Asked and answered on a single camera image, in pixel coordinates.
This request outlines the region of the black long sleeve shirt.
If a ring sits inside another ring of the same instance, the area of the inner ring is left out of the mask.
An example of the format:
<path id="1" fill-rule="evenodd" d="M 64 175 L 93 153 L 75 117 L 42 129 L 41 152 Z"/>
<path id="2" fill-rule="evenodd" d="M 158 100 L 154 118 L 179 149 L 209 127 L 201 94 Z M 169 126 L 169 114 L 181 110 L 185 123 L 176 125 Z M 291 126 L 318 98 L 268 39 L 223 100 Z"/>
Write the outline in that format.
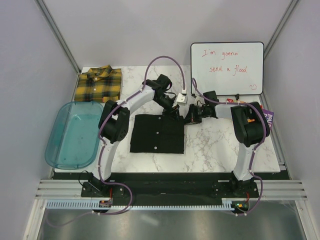
<path id="1" fill-rule="evenodd" d="M 182 116 L 138 114 L 130 140 L 131 153 L 183 154 L 185 127 Z"/>

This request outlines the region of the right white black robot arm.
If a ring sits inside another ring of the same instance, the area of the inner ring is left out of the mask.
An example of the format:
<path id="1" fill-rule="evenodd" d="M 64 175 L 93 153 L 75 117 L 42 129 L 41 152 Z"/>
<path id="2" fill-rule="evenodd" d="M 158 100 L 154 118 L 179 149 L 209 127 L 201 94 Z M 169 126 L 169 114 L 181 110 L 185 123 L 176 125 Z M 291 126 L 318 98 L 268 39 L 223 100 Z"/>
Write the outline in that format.
<path id="1" fill-rule="evenodd" d="M 254 158 L 257 148 L 270 135 L 270 127 L 257 101 L 249 103 L 222 103 L 216 92 L 203 94 L 204 104 L 190 104 L 184 118 L 186 125 L 200 124 L 204 118 L 228 119 L 232 121 L 234 134 L 239 142 L 237 162 L 232 171 L 235 181 L 229 184 L 229 191 L 235 197 L 247 191 L 245 181 L 254 177 Z"/>

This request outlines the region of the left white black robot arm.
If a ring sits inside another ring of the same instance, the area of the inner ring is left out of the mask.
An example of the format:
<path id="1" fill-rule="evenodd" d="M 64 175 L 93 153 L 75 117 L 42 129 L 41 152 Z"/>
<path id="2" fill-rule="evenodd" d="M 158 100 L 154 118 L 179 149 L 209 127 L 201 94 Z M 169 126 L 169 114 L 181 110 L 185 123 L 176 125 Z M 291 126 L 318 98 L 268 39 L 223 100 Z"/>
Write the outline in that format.
<path id="1" fill-rule="evenodd" d="M 167 95 L 171 86 L 171 80 L 161 74 L 156 80 L 144 80 L 139 89 L 126 99 L 108 100 L 104 104 L 98 124 L 98 139 L 102 141 L 103 146 L 96 165 L 97 174 L 94 174 L 99 180 L 92 185 L 92 191 L 99 197 L 106 196 L 110 191 L 107 179 L 112 173 L 112 164 L 118 145 L 128 134 L 132 113 L 144 104 L 154 101 L 163 108 L 161 119 L 175 122 L 182 120 L 176 98 L 170 98 Z"/>

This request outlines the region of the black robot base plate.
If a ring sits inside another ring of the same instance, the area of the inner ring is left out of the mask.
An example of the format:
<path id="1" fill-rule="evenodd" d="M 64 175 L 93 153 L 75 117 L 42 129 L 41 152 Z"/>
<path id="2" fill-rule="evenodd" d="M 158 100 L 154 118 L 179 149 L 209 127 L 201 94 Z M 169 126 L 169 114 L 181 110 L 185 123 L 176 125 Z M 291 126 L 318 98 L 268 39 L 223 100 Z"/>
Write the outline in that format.
<path id="1" fill-rule="evenodd" d="M 112 173 L 106 183 L 83 174 L 81 197 L 111 198 L 131 204 L 220 204 L 223 198 L 259 196 L 253 179 L 237 181 L 232 173 Z"/>

